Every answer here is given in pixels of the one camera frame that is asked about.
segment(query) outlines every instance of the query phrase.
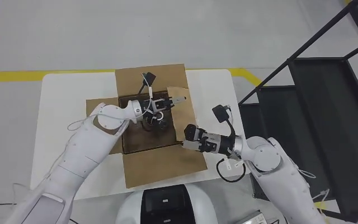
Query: white table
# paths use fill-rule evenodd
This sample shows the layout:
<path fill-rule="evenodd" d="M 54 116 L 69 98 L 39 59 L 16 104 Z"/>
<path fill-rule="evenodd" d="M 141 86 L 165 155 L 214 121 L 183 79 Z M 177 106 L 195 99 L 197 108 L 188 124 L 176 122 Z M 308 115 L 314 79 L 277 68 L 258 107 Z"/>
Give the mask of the white table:
<path fill-rule="evenodd" d="M 220 124 L 211 109 L 218 104 L 230 105 L 236 134 L 243 134 L 230 72 L 226 69 L 214 69 L 186 71 L 186 74 L 197 124 L 208 132 L 229 135 L 228 125 Z M 73 134 L 67 131 L 67 125 L 86 117 L 86 100 L 109 97 L 117 97 L 114 72 L 48 74 L 44 77 L 37 120 L 31 189 L 42 181 L 54 160 L 63 152 L 66 142 Z M 208 166 L 205 171 L 127 189 L 122 154 L 109 155 L 85 180 L 75 199 L 219 178 L 215 166 L 224 156 L 205 153 L 204 157 Z M 222 165 L 223 175 L 241 175 L 242 166 L 235 167 L 236 163 L 230 161 L 231 170 Z"/>

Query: open cardboard box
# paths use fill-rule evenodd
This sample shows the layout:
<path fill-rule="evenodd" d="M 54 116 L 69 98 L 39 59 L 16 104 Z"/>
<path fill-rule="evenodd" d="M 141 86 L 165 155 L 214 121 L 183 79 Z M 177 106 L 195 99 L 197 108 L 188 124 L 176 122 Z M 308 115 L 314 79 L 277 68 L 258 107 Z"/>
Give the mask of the open cardboard box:
<path fill-rule="evenodd" d="M 152 72 L 157 76 L 152 85 L 153 92 L 168 91 L 169 96 L 186 96 L 187 100 L 172 108 L 177 141 L 183 140 L 184 128 L 195 124 L 194 110 L 183 64 L 125 68 L 115 71 L 118 97 L 137 94 L 142 86 L 141 73 Z M 118 106 L 118 98 L 86 101 L 87 116 L 101 102 Z M 110 154 L 122 153 L 121 138 Z M 125 182 L 127 188 L 149 184 L 177 176 L 206 170 L 205 159 L 200 152 L 187 150 L 180 145 L 156 148 L 131 154 L 123 154 Z"/>

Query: white floor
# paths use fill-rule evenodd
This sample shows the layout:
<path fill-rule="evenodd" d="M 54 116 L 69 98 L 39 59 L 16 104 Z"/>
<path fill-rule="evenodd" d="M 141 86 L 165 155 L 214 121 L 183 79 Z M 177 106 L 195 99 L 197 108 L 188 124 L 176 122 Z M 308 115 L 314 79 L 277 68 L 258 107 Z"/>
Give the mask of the white floor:
<path fill-rule="evenodd" d="M 185 63 L 246 67 L 264 79 L 343 5 L 343 0 L 0 0 L 0 70 Z M 345 18 L 303 56 L 345 55 L 358 46 L 357 35 Z M 358 57 L 351 64 L 358 72 Z M 233 81 L 238 100 L 253 87 L 243 78 Z M 290 83 L 288 70 L 270 82 Z M 0 83 L 0 203 L 13 200 L 12 183 L 30 182 L 40 91 L 41 82 Z M 213 198 L 220 223 L 255 209 L 268 219 L 281 217 L 271 203 L 252 199 L 248 178 L 197 184 Z M 26 190 L 16 189 L 18 201 Z M 220 198 L 214 196 L 218 191 Z M 72 217 L 79 223 L 113 223 L 125 197 L 79 200 Z M 0 207 L 0 223 L 9 210 Z"/>

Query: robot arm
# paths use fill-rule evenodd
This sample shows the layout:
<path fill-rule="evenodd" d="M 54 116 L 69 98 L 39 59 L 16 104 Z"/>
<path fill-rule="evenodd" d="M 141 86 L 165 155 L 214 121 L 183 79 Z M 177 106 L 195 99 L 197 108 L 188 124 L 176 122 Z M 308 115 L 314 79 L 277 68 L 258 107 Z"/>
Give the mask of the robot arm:
<path fill-rule="evenodd" d="M 228 108 L 219 105 L 213 109 L 219 122 L 229 123 L 225 115 Z M 325 224 L 314 206 L 308 183 L 274 138 L 245 140 L 234 131 L 229 137 L 221 136 L 190 124 L 185 129 L 185 139 L 184 148 L 244 160 L 266 196 L 291 224 Z"/>
<path fill-rule="evenodd" d="M 117 118 L 132 118 L 136 121 L 141 119 L 136 118 L 137 113 L 133 105 L 137 103 L 128 103 L 125 109 L 99 104 L 70 138 L 64 156 L 54 171 L 16 206 L 6 223 L 67 224 L 72 212 L 73 198 L 79 187 L 93 169 L 105 159 L 129 125 L 129 120 L 117 119 L 116 124 L 113 124 L 114 119 L 108 123 L 110 118 L 103 120 L 104 116 L 96 116 L 96 114 L 115 109 Z M 98 118 L 102 127 L 116 129 L 116 133 L 112 135 L 100 130 L 93 124 L 95 118 Z"/>

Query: black staircase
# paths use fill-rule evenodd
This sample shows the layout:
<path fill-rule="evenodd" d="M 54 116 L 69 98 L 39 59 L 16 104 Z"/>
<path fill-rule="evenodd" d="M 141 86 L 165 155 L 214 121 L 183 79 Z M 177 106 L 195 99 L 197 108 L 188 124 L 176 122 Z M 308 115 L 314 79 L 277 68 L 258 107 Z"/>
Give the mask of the black staircase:
<path fill-rule="evenodd" d="M 251 91 L 240 103 L 246 137 L 274 137 L 302 169 L 311 195 L 330 189 L 345 221 L 358 221 L 358 81 L 348 59 L 358 48 L 339 58 L 297 58 L 341 18 L 358 6 L 350 2 L 297 52 Z M 286 66 L 294 86 L 264 86 Z M 244 104 L 257 94 L 258 104 Z M 253 181 L 254 197 L 267 199 Z"/>

